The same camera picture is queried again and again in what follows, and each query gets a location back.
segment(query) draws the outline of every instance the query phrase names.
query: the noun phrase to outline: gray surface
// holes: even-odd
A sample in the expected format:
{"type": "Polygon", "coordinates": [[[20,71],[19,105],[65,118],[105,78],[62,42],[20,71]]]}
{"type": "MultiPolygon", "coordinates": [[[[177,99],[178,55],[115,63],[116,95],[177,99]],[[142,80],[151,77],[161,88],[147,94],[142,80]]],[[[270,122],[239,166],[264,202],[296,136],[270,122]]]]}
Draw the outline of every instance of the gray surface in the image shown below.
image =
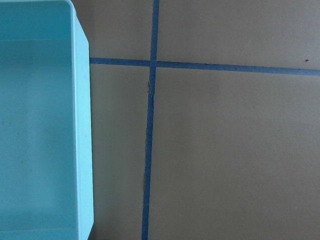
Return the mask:
{"type": "Polygon", "coordinates": [[[151,0],[72,0],[90,43],[90,56],[148,60],[151,0]]]}
{"type": "Polygon", "coordinates": [[[320,77],[157,69],[150,240],[316,240],[320,77]]]}
{"type": "Polygon", "coordinates": [[[149,68],[90,65],[94,240],[141,238],[149,68]]]}
{"type": "Polygon", "coordinates": [[[319,9],[318,0],[161,0],[158,60],[319,69],[319,9]]]}

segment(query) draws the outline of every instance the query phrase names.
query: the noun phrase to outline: horizontal blue tape strip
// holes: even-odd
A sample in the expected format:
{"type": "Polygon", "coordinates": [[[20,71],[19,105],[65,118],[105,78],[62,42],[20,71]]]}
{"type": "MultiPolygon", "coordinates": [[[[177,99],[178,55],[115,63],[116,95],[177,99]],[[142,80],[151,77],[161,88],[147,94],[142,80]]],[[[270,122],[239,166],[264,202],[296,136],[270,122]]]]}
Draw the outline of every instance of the horizontal blue tape strip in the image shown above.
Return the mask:
{"type": "Polygon", "coordinates": [[[320,76],[320,70],[316,70],[316,69],[299,69],[299,68],[268,67],[268,66],[206,64],[206,63],[174,62],[174,61],[157,61],[156,66],[158,68],[174,68],[174,69],[199,69],[199,70],[217,70],[217,71],[251,72],[251,73],[267,73],[267,74],[320,76]]]}
{"type": "Polygon", "coordinates": [[[99,57],[90,57],[90,63],[91,64],[104,64],[104,65],[141,66],[141,67],[149,67],[149,65],[150,65],[150,61],[148,61],[148,60],[99,58],[99,57]]]}

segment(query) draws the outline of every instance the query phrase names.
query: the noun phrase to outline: plastic tub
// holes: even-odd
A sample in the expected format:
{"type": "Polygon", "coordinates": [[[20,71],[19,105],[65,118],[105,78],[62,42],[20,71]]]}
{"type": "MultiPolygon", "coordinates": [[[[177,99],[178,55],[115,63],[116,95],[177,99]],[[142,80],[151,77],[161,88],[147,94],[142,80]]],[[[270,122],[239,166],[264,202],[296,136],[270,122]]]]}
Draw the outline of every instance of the plastic tub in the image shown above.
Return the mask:
{"type": "Polygon", "coordinates": [[[0,0],[0,240],[88,239],[89,46],[68,0],[0,0]]]}

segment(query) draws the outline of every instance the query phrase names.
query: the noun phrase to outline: blue painter's tape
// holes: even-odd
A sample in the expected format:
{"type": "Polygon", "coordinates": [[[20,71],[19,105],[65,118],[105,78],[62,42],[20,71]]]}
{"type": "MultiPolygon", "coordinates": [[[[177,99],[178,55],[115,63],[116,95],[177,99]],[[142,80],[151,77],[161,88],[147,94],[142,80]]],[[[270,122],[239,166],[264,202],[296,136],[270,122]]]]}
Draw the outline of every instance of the blue painter's tape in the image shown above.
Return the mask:
{"type": "Polygon", "coordinates": [[[316,69],[299,69],[299,68],[268,67],[268,66],[243,66],[243,65],[227,65],[227,64],[206,64],[206,63],[173,62],[173,61],[158,61],[156,65],[158,68],[199,69],[199,70],[235,71],[235,72],[267,73],[267,74],[320,76],[320,70],[316,70],[316,69]]]}
{"type": "Polygon", "coordinates": [[[99,57],[91,57],[90,63],[91,64],[104,64],[104,65],[141,66],[141,67],[149,67],[150,66],[150,61],[148,61],[148,60],[99,58],[99,57]]]}
{"type": "Polygon", "coordinates": [[[152,163],[152,142],[153,142],[153,130],[154,130],[154,96],[155,96],[155,89],[156,89],[156,71],[157,71],[158,25],[159,25],[159,0],[153,0],[148,113],[147,113],[147,123],[146,123],[146,140],[145,140],[145,167],[144,167],[145,183],[144,183],[144,191],[143,191],[142,230],[141,230],[142,240],[148,240],[148,231],[149,231],[150,183],[151,183],[151,163],[152,163]]]}

